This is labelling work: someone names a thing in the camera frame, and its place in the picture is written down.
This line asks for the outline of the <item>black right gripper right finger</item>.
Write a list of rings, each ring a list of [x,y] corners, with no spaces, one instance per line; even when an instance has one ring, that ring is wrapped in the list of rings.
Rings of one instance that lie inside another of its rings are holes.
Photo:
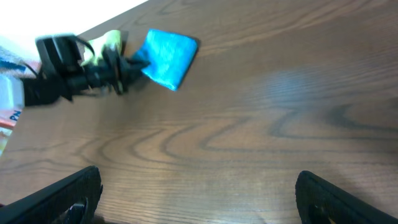
[[[301,222],[304,224],[397,224],[397,218],[307,170],[298,175],[295,198]]]

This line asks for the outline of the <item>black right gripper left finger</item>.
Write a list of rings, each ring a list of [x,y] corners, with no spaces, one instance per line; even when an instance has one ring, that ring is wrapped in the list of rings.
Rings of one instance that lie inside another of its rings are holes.
[[[99,169],[88,166],[1,207],[1,223],[91,223],[102,191]]]

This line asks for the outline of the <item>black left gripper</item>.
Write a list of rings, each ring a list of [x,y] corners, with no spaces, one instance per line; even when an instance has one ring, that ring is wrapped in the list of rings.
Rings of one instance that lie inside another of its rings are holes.
[[[117,95],[128,92],[129,86],[141,75],[141,70],[150,65],[142,59],[122,56],[116,49],[105,47],[102,58],[96,65],[85,65],[85,82],[90,88],[108,88]]]

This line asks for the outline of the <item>blue microfiber cloth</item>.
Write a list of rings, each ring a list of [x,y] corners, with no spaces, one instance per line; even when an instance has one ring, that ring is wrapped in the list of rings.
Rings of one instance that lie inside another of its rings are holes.
[[[148,62],[141,72],[152,81],[176,91],[192,64],[199,43],[192,37],[150,29],[133,59]]]

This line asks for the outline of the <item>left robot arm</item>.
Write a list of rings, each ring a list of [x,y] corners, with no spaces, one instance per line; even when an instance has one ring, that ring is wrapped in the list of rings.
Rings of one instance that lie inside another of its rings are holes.
[[[115,91],[122,95],[128,92],[141,75],[141,70],[150,65],[147,60],[122,56],[109,47],[102,50],[98,64],[88,64],[75,72],[55,73],[37,78],[23,78],[24,106],[42,106],[55,103],[61,97],[72,101],[74,96],[97,97]]]

